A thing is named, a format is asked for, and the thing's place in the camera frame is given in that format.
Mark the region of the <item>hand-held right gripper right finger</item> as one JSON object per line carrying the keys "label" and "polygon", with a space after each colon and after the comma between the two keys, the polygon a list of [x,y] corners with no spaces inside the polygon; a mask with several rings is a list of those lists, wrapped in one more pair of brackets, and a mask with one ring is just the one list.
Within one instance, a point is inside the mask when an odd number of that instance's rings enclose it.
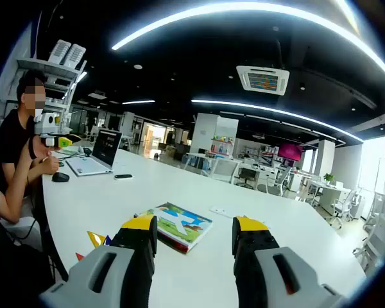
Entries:
{"label": "hand-held right gripper right finger", "polygon": [[239,307],[341,307],[343,296],[318,283],[315,270],[280,247],[260,221],[236,216],[232,255]]}

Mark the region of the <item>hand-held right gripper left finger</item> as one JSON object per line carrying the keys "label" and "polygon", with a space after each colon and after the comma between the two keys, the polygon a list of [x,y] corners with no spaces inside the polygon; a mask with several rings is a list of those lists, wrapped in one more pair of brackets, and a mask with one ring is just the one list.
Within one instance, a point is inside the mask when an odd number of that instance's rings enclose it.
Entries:
{"label": "hand-held right gripper left finger", "polygon": [[69,278],[40,295],[44,307],[147,307],[154,257],[157,217],[127,221],[111,240],[91,251],[69,271]]}

